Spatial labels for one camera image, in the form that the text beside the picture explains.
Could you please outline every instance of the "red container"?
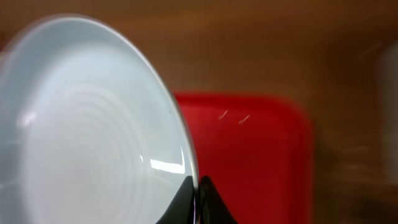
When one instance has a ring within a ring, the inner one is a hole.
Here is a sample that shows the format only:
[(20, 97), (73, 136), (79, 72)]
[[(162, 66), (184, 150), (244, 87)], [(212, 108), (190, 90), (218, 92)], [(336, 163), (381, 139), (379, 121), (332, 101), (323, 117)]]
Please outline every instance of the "red container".
[(275, 98), (175, 95), (200, 176), (216, 185), (240, 224), (312, 222), (310, 122)]

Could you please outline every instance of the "brown wooden background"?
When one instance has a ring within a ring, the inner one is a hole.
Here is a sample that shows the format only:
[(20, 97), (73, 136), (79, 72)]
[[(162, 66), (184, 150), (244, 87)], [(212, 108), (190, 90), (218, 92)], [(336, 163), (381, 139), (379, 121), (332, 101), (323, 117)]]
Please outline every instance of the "brown wooden background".
[(174, 90), (290, 98), (315, 123), (315, 223), (398, 223), (376, 69), (398, 40), (398, 1), (0, 0), (0, 46), (60, 12), (120, 30)]

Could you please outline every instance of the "black object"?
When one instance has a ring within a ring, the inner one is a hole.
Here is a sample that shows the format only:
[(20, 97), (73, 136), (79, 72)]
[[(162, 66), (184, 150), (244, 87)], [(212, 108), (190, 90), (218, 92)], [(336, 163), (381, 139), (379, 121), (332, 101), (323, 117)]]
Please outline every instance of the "black object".
[[(193, 224), (195, 204), (192, 176), (186, 177), (171, 204), (157, 224)], [(237, 224), (208, 176), (200, 181), (201, 224)]]
[(200, 213), (202, 224), (237, 224), (208, 176), (200, 180)]
[(157, 224), (193, 224), (194, 191), (192, 176), (182, 182), (166, 212)]

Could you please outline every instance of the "white object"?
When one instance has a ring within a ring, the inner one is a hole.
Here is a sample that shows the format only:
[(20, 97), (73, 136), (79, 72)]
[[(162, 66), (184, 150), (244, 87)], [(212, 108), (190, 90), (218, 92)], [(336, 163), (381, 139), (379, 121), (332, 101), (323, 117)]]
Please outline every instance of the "white object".
[(0, 185), (15, 183), (0, 189), (3, 223), (156, 223), (187, 176), (198, 188), (173, 97), (109, 27), (44, 22), (13, 46), (1, 75), (0, 160), (13, 162), (0, 161)]

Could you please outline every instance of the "red plastic lid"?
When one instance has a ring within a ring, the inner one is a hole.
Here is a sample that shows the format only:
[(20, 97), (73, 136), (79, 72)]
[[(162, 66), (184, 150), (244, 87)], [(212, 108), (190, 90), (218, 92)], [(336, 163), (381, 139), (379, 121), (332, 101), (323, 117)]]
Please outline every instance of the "red plastic lid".
[(304, 115), (275, 98), (183, 95), (200, 176), (238, 223), (311, 223), (313, 139)]

